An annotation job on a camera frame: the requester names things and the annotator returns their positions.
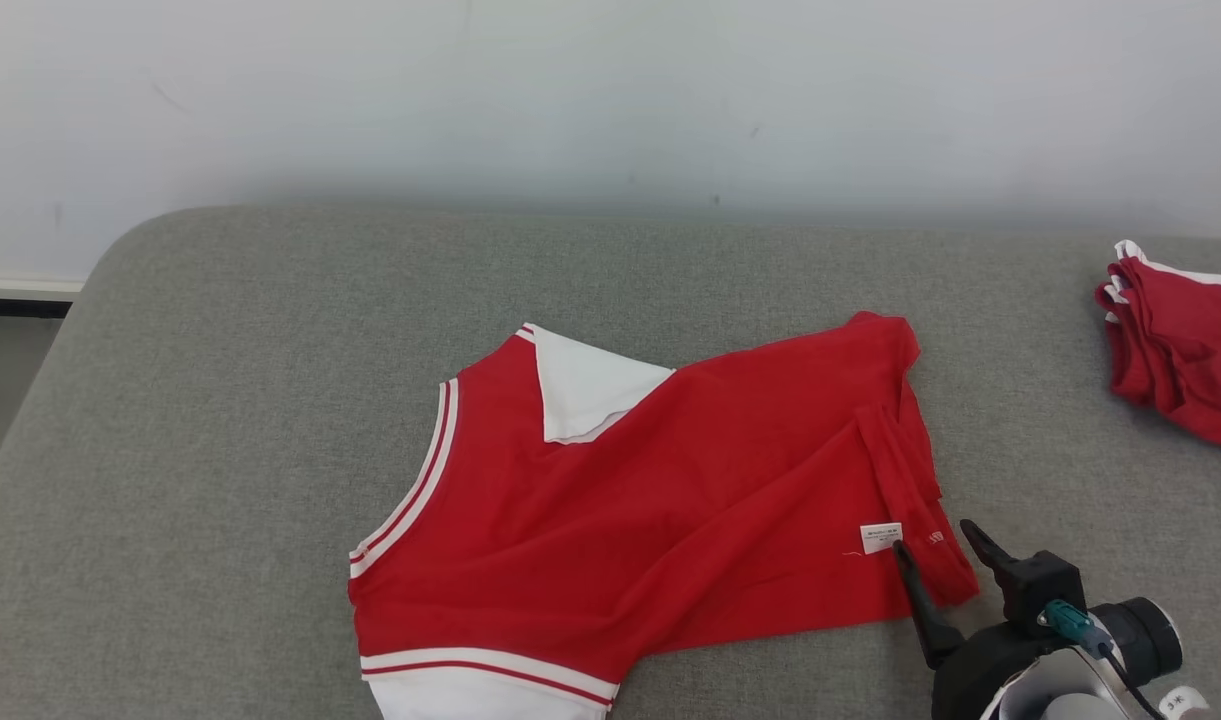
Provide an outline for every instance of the gray cushion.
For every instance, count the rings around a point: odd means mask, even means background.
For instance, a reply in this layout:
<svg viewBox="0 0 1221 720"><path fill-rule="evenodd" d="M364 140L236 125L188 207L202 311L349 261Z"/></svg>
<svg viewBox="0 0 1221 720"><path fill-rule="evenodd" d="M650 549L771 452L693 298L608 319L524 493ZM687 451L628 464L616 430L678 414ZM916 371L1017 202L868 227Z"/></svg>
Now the gray cushion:
<svg viewBox="0 0 1221 720"><path fill-rule="evenodd" d="M382 209L153 220L99 264L0 454L0 718L372 718L348 550L436 386L531 322L665 366L911 319L944 506L1145 594L1221 707L1221 448L1107 392L1116 236ZM1221 272L1221 242L1140 240ZM988 592L954 613L1000 620ZM1162 683L1148 693L1158 698ZM654 657L621 720L929 716L908 621Z"/></svg>

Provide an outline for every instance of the white wall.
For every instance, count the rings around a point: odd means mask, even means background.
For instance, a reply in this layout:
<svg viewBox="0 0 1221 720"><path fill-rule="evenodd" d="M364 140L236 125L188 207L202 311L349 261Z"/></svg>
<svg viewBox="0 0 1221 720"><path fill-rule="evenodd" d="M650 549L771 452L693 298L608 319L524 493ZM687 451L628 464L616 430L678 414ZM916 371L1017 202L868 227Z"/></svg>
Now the white wall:
<svg viewBox="0 0 1221 720"><path fill-rule="evenodd" d="M352 193L1221 234L1221 1L0 0L0 278Z"/></svg>

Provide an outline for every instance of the sticker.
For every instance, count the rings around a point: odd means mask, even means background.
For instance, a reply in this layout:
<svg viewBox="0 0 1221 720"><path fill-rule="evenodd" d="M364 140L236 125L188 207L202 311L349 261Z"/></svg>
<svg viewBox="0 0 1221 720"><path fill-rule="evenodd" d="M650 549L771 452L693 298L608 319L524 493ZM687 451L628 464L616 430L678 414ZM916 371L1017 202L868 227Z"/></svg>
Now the sticker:
<svg viewBox="0 0 1221 720"><path fill-rule="evenodd" d="M1168 694L1158 703L1158 710L1166 715L1166 720L1181 720L1188 710L1209 710L1209 708L1210 705L1205 702L1205 698L1201 697L1201 693L1187 687L1187 685L1181 685L1181 687L1173 688L1173 691L1168 692Z"/></svg>
<svg viewBox="0 0 1221 720"><path fill-rule="evenodd" d="M863 555L888 550L894 541L904 538L904 524L860 525L858 535L863 539Z"/></svg>

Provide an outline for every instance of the red stripe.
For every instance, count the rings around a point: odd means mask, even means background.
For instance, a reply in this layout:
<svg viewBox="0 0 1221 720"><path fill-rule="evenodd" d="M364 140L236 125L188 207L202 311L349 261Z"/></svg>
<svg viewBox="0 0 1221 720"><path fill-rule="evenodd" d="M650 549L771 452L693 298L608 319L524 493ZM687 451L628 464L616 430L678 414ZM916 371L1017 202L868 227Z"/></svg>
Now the red stripe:
<svg viewBox="0 0 1221 720"><path fill-rule="evenodd" d="M568 693L578 694L579 697L586 697L589 700L600 702L601 705L608 707L610 704L610 698L601 697L596 693L590 693L580 688L573 688L570 685L558 683L556 680L541 679L537 675L527 675L525 672L518 672L516 670L509 670L505 668L496 668L495 665L484 665L480 661L463 661L463 660L436 660L436 661L413 661L409 665L392 665L389 668L374 668L372 670L361 670L361 675L377 675L381 672L396 672L399 670L422 670L422 668L470 668L473 670L486 670L488 672L498 672L499 675L510 675L514 679L529 680L529 682L547 685L547 687L557 688L559 691L565 691Z"/></svg>
<svg viewBox="0 0 1221 720"><path fill-rule="evenodd" d="M444 404L441 405L441 427L437 428L437 445L435 450L432 450L432 460L429 463L429 471L422 475L422 478L419 480L419 488L414 491L414 495L410 495L410 502L405 504L404 509L400 509L400 514L394 519L392 519L392 524L389 524L389 527L383 530L383 532L377 538L374 538L372 543L369 543L366 545L366 552L360 553L360 555L358 556L353 556L353 559L350 559L349 563L359 563L366 559L368 553L372 550L377 543L383 542L383 538L391 535L392 528L398 527L400 520L404 519L405 514L409 513L410 509L414 506L414 502L419 500L419 495L422 494L422 488L427 487L429 478L432 477L432 470L436 469L437 466L437 456L441 455L441 443L444 443L446 425L451 423L451 393L453 391L451 391L451 383L444 383L444 387L446 387L446 399Z"/></svg>

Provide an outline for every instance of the blue connector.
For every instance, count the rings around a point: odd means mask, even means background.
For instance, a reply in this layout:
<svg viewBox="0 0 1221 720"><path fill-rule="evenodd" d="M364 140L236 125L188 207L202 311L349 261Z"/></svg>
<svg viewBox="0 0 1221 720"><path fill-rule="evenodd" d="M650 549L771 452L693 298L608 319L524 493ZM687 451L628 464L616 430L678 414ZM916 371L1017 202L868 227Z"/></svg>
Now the blue connector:
<svg viewBox="0 0 1221 720"><path fill-rule="evenodd" d="M1112 636L1099 628L1099 625L1095 625L1089 615L1068 605L1067 602L1050 600L1045 605L1045 611L1042 611L1038 622L1049 625L1055 633L1077 643L1095 660L1103 660L1103 652L1099 650L1100 644L1107 644L1109 650L1114 648Z"/></svg>

